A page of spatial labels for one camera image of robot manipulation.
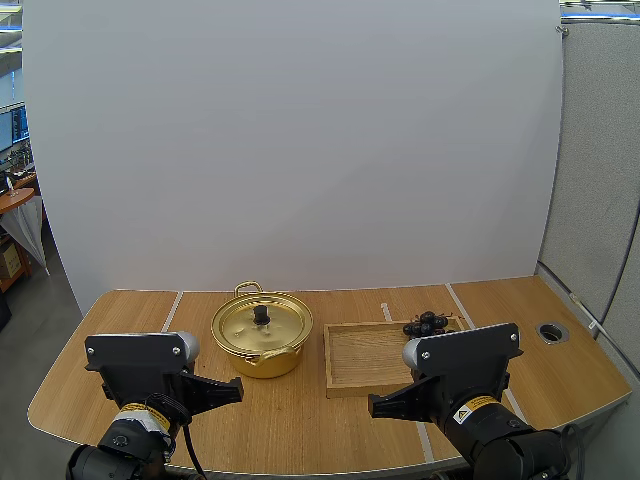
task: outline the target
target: pot handle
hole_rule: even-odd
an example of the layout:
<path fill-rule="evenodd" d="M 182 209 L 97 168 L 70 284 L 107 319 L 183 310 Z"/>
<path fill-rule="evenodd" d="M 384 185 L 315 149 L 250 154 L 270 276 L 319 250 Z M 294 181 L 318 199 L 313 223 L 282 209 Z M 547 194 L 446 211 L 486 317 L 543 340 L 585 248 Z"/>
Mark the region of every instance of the pot handle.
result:
<path fill-rule="evenodd" d="M 255 365 L 256 367 L 259 367 L 267 360 L 270 360 L 275 357 L 279 357 L 281 355 L 289 355 L 295 352 L 296 352 L 295 349 L 291 347 L 276 348 L 275 350 L 267 350 L 266 352 L 262 353 L 259 357 L 246 358 L 245 362 L 250 363 L 251 365 Z"/>
<path fill-rule="evenodd" d="M 245 287 L 256 287 L 258 289 L 258 292 L 262 293 L 262 287 L 258 282 L 249 281 L 249 282 L 242 282 L 241 284 L 239 284 L 233 291 L 233 297 L 234 298 L 239 297 L 240 289 Z"/>

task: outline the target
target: cardboard box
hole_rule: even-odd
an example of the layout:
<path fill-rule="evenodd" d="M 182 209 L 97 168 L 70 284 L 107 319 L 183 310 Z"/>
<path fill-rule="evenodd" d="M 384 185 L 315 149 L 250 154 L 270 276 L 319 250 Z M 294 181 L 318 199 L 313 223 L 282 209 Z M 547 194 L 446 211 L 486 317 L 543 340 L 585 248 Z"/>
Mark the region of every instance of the cardboard box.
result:
<path fill-rule="evenodd" d="M 15 245 L 11 242 L 0 245 L 0 278 L 13 277 L 21 266 Z"/>

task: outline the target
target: wooden table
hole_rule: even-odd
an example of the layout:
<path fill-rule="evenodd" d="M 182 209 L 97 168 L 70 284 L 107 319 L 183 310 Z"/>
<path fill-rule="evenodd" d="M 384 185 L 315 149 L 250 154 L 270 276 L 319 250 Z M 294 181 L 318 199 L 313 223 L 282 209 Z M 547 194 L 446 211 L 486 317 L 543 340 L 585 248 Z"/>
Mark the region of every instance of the wooden table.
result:
<path fill-rule="evenodd" d="M 112 291 L 93 306 L 51 368 L 29 407 L 29 421 L 44 432 L 95 444 L 117 413 L 102 393 L 101 378 L 84 370 L 83 343 L 94 333 L 186 330 L 198 337 L 196 374 L 228 381 L 238 374 L 215 344 L 211 319 L 231 293 Z M 371 419 L 366 398 L 325 397 L 323 325 L 384 322 L 382 304 L 394 321 L 425 310 L 465 316 L 484 326 L 514 321 L 524 355 L 512 360 L 511 391 L 526 420 L 552 428 L 588 420 L 631 392 L 589 332 L 538 278 L 450 286 L 296 292 L 314 315 L 302 363 L 276 379 L 243 377 L 242 403 L 196 416 L 194 447 L 206 469 L 221 472 L 318 474 L 364 472 L 366 478 L 418 477 L 461 457 L 433 425 Z M 177 303 L 173 317 L 172 306 Z M 570 340 L 547 345 L 535 332 L 543 321 L 562 323 Z M 172 464 L 191 466 L 182 439 Z M 362 475 L 354 473 L 353 477 Z"/>
<path fill-rule="evenodd" d="M 14 193 L 15 195 L 13 196 L 11 192 L 0 195 L 0 214 L 7 213 L 27 203 L 35 195 L 35 190 L 33 188 L 18 188 L 14 190 Z"/>

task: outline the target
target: gold pot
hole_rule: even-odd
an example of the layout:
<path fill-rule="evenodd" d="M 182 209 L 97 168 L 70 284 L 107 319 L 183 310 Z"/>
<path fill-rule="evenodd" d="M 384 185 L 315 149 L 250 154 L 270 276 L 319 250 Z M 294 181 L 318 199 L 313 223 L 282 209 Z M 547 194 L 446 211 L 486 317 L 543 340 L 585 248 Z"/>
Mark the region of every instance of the gold pot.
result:
<path fill-rule="evenodd" d="M 257 292 L 240 293 L 253 286 Z M 291 295 L 263 292 L 257 282 L 235 288 L 234 298 L 216 312 L 211 333 L 236 370 L 255 378 L 273 378 L 293 370 L 313 319 L 309 308 Z"/>

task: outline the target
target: yellow label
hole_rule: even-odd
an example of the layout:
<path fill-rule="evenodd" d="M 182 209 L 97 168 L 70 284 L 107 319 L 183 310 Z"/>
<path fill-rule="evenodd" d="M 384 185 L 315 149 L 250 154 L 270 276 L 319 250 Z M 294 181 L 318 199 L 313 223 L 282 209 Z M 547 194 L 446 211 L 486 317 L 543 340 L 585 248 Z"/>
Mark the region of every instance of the yellow label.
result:
<path fill-rule="evenodd" d="M 500 403 L 495 398 L 484 395 L 482 397 L 476 397 L 473 400 L 469 400 L 465 405 L 469 407 L 472 412 L 476 411 L 480 407 L 484 407 L 490 403 Z"/>
<path fill-rule="evenodd" d="M 483 395 L 482 397 L 476 397 L 472 400 L 469 400 L 463 406 L 461 406 L 456 413 L 453 414 L 453 419 L 462 425 L 467 418 L 471 416 L 471 413 L 479 409 L 480 407 L 484 407 L 485 405 L 489 405 L 490 403 L 500 403 L 495 398 L 489 397 L 487 395 Z"/>
<path fill-rule="evenodd" d="M 171 424 L 169 423 L 169 420 L 167 420 L 164 415 L 162 415 L 159 411 L 157 411 L 154 408 L 147 407 L 142 403 L 127 403 L 124 407 L 120 409 L 121 412 L 133 412 L 135 410 L 148 410 L 149 413 L 151 413 L 151 415 L 153 416 L 153 418 L 155 418 L 160 423 L 160 425 L 164 427 L 165 430 L 169 431 L 169 427 L 171 426 Z"/>

